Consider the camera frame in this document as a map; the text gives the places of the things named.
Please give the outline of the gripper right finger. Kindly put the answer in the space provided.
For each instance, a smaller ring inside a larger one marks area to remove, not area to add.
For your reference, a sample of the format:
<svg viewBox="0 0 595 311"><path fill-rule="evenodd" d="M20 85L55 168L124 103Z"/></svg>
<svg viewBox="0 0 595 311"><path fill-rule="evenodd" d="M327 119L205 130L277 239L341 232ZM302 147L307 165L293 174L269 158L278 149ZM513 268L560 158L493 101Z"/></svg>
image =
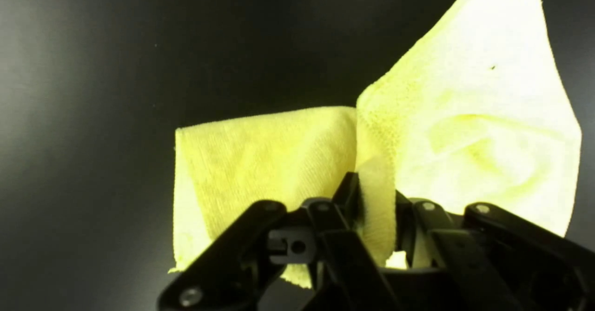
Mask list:
<svg viewBox="0 0 595 311"><path fill-rule="evenodd" d="M595 252L485 202L396 194L402 311L595 311Z"/></svg>

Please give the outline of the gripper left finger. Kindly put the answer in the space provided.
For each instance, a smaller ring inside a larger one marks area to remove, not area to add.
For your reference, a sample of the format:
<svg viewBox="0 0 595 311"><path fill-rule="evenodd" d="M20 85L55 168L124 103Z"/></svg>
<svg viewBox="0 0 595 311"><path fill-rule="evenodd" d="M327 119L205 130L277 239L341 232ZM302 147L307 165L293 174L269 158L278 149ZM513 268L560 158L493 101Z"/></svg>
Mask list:
<svg viewBox="0 0 595 311"><path fill-rule="evenodd" d="M401 311L385 276L355 231L363 212L359 175L333 197L289 212L262 199L202 252L158 298L158 311L258 311L288 265L306 265L314 296L300 311Z"/></svg>

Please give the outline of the yellow microfiber towel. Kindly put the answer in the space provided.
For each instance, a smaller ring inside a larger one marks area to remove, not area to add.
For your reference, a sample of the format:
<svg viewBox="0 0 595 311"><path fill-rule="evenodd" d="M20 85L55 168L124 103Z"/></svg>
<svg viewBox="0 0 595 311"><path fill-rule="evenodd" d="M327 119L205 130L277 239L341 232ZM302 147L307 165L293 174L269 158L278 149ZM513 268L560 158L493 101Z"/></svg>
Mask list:
<svg viewBox="0 0 595 311"><path fill-rule="evenodd" d="M395 251L395 194L462 214L475 202L563 236L582 131L548 40L542 0L456 0L356 107L315 107L176 130L172 272L255 201L289 211L359 174L356 231L380 267Z"/></svg>

